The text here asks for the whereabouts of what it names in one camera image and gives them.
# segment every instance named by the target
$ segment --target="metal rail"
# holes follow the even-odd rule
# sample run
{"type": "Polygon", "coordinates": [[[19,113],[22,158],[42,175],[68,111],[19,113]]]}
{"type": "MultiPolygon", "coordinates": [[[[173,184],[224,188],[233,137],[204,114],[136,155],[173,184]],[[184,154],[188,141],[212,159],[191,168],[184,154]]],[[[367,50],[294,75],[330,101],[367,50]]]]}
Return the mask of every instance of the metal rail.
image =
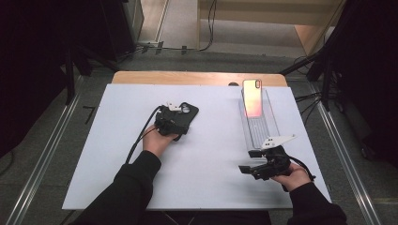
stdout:
{"type": "Polygon", "coordinates": [[[26,211],[29,208],[30,203],[33,201],[35,194],[38,190],[38,186],[46,173],[46,170],[53,158],[56,147],[59,144],[59,141],[64,134],[65,128],[69,123],[69,119],[71,118],[74,109],[76,108],[77,102],[79,101],[81,94],[81,87],[84,83],[84,78],[79,76],[76,82],[76,95],[68,106],[65,106],[64,111],[59,117],[58,122],[55,125],[52,135],[50,136],[49,141],[47,141],[46,146],[44,147],[43,152],[41,153],[40,158],[38,159],[38,163],[35,166],[35,169],[32,171],[29,179],[23,187],[23,191],[18,198],[9,218],[7,221],[7,225],[19,225],[23,222],[23,217],[26,214],[26,211]]]}
{"type": "MultiPolygon", "coordinates": [[[[319,92],[318,88],[315,85],[310,83],[310,86],[313,89],[313,92],[319,92]]],[[[318,104],[317,107],[331,137],[334,148],[336,149],[337,156],[342,163],[348,182],[350,183],[351,188],[354,191],[355,197],[360,206],[363,217],[366,220],[366,223],[369,225],[382,224],[374,208],[372,200],[368,195],[366,187],[365,185],[363,185],[357,169],[355,168],[354,163],[345,148],[344,142],[336,125],[334,124],[331,113],[327,112],[322,104],[318,104]]]]}

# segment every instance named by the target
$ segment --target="phone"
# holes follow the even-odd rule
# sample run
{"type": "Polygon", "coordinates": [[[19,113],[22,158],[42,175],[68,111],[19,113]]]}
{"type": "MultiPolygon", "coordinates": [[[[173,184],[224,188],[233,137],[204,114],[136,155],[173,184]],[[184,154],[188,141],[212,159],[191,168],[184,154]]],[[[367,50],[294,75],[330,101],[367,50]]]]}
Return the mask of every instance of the phone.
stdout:
{"type": "Polygon", "coordinates": [[[243,81],[243,102],[245,103],[246,116],[248,118],[263,115],[262,83],[261,80],[243,81]]]}

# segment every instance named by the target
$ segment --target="hand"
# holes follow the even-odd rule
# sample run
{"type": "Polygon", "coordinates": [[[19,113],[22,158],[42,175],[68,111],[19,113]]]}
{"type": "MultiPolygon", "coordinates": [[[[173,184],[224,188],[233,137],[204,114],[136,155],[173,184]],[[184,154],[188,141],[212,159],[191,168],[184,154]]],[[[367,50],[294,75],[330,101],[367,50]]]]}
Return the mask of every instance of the hand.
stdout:
{"type": "Polygon", "coordinates": [[[166,150],[169,143],[176,138],[177,134],[169,134],[162,136],[155,128],[154,125],[148,127],[144,132],[143,150],[153,153],[158,158],[166,150]]]}
{"type": "Polygon", "coordinates": [[[271,179],[284,185],[289,192],[311,182],[311,179],[305,169],[299,165],[290,163],[289,171],[290,175],[288,176],[277,175],[271,177],[271,179]]]}

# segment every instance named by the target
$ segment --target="person's left hand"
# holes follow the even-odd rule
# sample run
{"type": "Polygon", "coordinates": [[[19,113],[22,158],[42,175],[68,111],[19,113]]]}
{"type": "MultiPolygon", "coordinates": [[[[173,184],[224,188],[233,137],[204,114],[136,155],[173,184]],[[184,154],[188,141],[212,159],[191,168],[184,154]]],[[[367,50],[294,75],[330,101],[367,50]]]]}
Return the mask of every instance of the person's left hand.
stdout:
{"type": "Polygon", "coordinates": [[[143,138],[143,150],[153,153],[158,158],[163,154],[169,143],[176,138],[177,134],[169,134],[167,136],[162,136],[152,125],[148,127],[144,132],[143,138]]]}

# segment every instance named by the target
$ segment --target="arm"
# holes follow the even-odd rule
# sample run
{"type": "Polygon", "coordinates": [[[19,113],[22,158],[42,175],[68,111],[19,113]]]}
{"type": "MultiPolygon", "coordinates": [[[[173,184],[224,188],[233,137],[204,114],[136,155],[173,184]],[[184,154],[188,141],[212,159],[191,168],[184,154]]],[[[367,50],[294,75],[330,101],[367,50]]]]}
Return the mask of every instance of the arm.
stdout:
{"type": "Polygon", "coordinates": [[[153,128],[146,130],[145,151],[132,164],[121,167],[114,182],[85,208],[72,225],[138,223],[152,198],[152,182],[161,168],[159,157],[176,137],[161,136],[153,128]]]}
{"type": "Polygon", "coordinates": [[[338,205],[328,202],[303,168],[292,163],[290,170],[288,176],[279,175],[272,178],[285,185],[290,192],[293,216],[288,220],[288,224],[346,224],[343,210],[338,205]]]}

